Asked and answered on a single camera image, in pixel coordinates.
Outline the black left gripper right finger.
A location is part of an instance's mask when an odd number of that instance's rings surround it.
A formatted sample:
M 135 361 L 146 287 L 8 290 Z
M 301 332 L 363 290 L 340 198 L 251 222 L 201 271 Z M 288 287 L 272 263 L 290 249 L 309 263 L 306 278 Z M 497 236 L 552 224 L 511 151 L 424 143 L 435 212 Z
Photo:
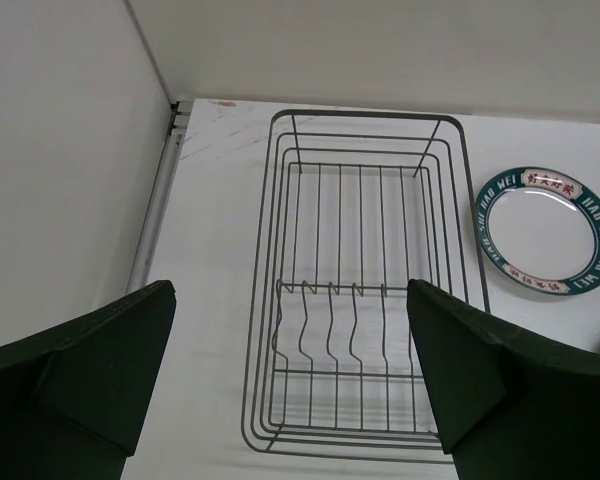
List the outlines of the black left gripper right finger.
M 600 479 L 600 354 L 424 280 L 407 313 L 444 453 L 461 479 Z

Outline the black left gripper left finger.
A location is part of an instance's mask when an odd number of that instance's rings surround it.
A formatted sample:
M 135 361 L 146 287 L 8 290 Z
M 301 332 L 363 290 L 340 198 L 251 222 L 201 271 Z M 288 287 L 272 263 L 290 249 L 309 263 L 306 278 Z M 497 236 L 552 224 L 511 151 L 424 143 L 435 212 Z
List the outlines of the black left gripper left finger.
M 176 310 L 168 280 L 0 347 L 0 479 L 118 479 Z

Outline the green rimmed white plate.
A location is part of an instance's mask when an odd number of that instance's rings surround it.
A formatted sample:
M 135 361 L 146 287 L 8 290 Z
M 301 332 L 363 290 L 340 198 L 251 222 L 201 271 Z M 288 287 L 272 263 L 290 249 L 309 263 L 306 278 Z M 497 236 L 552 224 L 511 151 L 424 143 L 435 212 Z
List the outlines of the green rimmed white plate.
M 600 287 L 600 197 L 584 183 L 511 168 L 484 184 L 475 213 L 484 254 L 509 280 L 559 297 Z

